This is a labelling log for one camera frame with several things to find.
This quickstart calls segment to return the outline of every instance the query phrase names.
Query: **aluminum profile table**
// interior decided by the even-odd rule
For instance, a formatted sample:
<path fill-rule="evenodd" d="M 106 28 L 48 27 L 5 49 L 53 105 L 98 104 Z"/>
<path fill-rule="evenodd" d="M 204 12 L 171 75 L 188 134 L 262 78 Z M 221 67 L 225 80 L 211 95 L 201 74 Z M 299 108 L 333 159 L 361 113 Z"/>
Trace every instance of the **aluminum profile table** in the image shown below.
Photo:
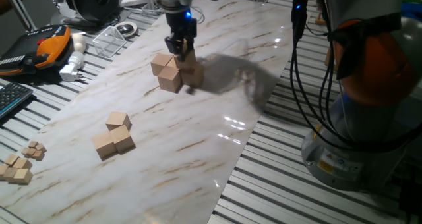
<path fill-rule="evenodd" d="M 268 0 L 268 4 L 288 8 L 291 2 Z M 309 0 L 308 15 L 311 30 L 318 33 L 326 30 L 323 26 L 313 24 L 318 16 L 315 0 Z M 139 32 L 117 55 L 156 19 L 157 16 L 132 13 L 127 20 L 136 23 Z M 88 46 L 85 66 L 81 70 L 85 82 L 26 85 L 34 90 L 37 99 L 22 105 L 13 116 L 2 121 L 0 160 L 24 146 L 112 62 L 113 58 L 96 55 L 92 44 L 96 35 L 84 37 Z M 306 30 L 298 45 L 301 78 L 314 105 L 324 77 L 328 44 L 324 37 L 314 36 Z M 0 79 L 0 85 L 6 83 Z M 335 82 L 332 98 L 338 93 L 339 87 Z M 422 94 L 414 96 L 422 99 Z M 291 93 L 287 65 L 208 223 L 385 223 L 385 217 L 399 224 L 419 223 L 416 216 L 399 210 L 399 186 L 389 184 L 374 201 L 370 194 L 342 192 L 319 183 L 307 172 L 300 157 L 301 141 L 308 131 Z"/>

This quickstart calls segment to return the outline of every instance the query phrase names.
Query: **marble veining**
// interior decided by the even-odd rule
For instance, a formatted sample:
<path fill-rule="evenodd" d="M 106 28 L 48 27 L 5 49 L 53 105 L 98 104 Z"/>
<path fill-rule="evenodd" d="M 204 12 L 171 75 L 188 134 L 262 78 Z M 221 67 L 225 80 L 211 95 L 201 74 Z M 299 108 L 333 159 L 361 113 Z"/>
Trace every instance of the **marble veining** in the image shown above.
<path fill-rule="evenodd" d="M 291 55 L 289 11 L 194 0 L 204 85 L 160 90 L 149 62 L 168 53 L 159 18 L 37 133 L 48 149 L 28 186 L 0 182 L 0 205 L 29 223 L 206 223 Z M 105 161 L 91 137 L 126 112 L 136 144 Z"/>

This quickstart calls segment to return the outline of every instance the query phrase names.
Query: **stack of wooden cubes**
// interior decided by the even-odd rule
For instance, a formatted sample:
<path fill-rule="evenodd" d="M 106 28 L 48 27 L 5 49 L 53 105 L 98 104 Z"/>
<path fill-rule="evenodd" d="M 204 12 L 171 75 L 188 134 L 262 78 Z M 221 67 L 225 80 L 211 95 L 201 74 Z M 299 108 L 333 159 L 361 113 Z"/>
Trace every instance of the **stack of wooden cubes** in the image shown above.
<path fill-rule="evenodd" d="M 32 178 L 32 164 L 29 160 L 17 155 L 10 155 L 4 165 L 0 165 L 0 181 L 9 184 L 29 184 Z"/>
<path fill-rule="evenodd" d="M 108 131 L 92 138 L 92 143 L 101 159 L 117 153 L 122 154 L 135 147 L 129 134 L 132 124 L 126 113 L 111 112 L 105 125 Z"/>
<path fill-rule="evenodd" d="M 152 61 L 152 74 L 158 77 L 160 88 L 169 92 L 177 92 L 185 84 L 198 88 L 204 80 L 204 67 L 196 61 L 194 49 L 188 50 L 183 45 L 185 60 L 159 53 Z"/>

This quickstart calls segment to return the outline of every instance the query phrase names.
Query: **small wooden cube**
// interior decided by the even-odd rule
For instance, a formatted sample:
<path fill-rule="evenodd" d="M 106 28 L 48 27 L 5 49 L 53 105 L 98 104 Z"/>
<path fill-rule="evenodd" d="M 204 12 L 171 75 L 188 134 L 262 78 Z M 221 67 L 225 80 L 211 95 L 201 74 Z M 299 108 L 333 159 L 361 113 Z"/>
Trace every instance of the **small wooden cube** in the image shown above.
<path fill-rule="evenodd" d="M 117 153 L 117 148 L 110 136 L 110 132 L 104 132 L 92 138 L 92 143 L 101 159 Z"/>
<path fill-rule="evenodd" d="M 29 152 L 29 148 L 24 148 L 21 153 L 24 157 L 29 157 L 28 152 Z"/>
<path fill-rule="evenodd" d="M 120 154 L 135 146 L 129 131 L 124 125 L 110 131 L 110 136 Z"/>
<path fill-rule="evenodd" d="M 169 63 L 173 58 L 170 55 L 164 55 L 162 53 L 157 54 L 157 56 L 151 61 L 152 74 L 158 76 L 161 70 Z"/>
<path fill-rule="evenodd" d="M 43 151 L 43 152 L 47 151 L 47 148 L 45 148 L 43 144 L 38 144 L 37 146 L 35 146 L 35 149 L 37 149 L 37 151 Z"/>
<path fill-rule="evenodd" d="M 32 173 L 29 169 L 18 169 L 13 179 L 18 184 L 29 184 L 32 179 Z"/>
<path fill-rule="evenodd" d="M 165 67 L 158 75 L 160 88 L 169 92 L 177 92 L 182 85 L 179 69 Z"/>
<path fill-rule="evenodd" d="M 174 59 L 174 57 L 171 58 L 170 62 L 166 66 L 177 69 L 176 60 Z"/>
<path fill-rule="evenodd" d="M 35 148 L 30 148 L 30 149 L 28 150 L 28 156 L 29 156 L 29 157 L 32 157 L 36 151 L 37 151 L 37 149 L 35 149 Z"/>
<path fill-rule="evenodd" d="M 182 83 L 193 88 L 199 88 L 204 82 L 204 66 L 195 63 L 193 69 L 181 69 Z"/>
<path fill-rule="evenodd" d="M 6 158 L 5 164 L 12 166 L 13 164 L 15 164 L 15 161 L 17 161 L 18 158 L 19 156 L 11 154 Z"/>
<path fill-rule="evenodd" d="M 42 161 L 42 159 L 44 159 L 44 152 L 43 151 L 36 151 L 36 152 L 34 152 L 34 155 L 32 155 L 32 158 L 34 158 L 37 161 Z"/>
<path fill-rule="evenodd" d="M 185 56 L 185 60 L 183 62 L 179 61 L 178 58 L 175 58 L 176 65 L 180 69 L 191 69 L 195 66 L 196 63 L 196 55 L 195 50 L 190 50 L 187 55 Z"/>
<path fill-rule="evenodd" d="M 19 158 L 13 165 L 13 168 L 18 168 L 18 169 L 31 169 L 31 167 L 32 167 L 31 162 L 28 161 L 28 159 L 24 159 L 24 158 Z"/>
<path fill-rule="evenodd" d="M 29 143 L 28 147 L 29 148 L 35 148 L 35 146 L 37 146 L 37 145 L 38 145 L 38 142 L 32 141 L 32 142 Z"/>
<path fill-rule="evenodd" d="M 5 181 L 4 175 L 9 168 L 8 165 L 0 165 L 0 181 Z"/>
<path fill-rule="evenodd" d="M 9 182 L 9 184 L 15 184 L 16 181 L 14 179 L 16 172 L 18 171 L 18 168 L 9 167 L 6 170 L 6 173 L 3 175 L 3 178 Z"/>
<path fill-rule="evenodd" d="M 111 112 L 105 125 L 107 125 L 108 130 L 111 131 L 122 125 L 125 125 L 127 130 L 130 130 L 132 124 L 126 113 Z"/>

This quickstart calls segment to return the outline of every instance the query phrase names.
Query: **black electronic device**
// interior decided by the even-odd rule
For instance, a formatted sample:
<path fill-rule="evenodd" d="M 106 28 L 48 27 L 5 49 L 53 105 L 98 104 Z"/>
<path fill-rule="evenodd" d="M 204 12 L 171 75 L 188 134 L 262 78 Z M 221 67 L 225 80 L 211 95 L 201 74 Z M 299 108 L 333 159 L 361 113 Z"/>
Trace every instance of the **black electronic device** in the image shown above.
<path fill-rule="evenodd" d="M 0 89 L 0 119 L 32 95 L 32 90 L 16 83 Z"/>
<path fill-rule="evenodd" d="M 119 7 L 119 0 L 66 0 L 88 22 L 103 24 Z"/>

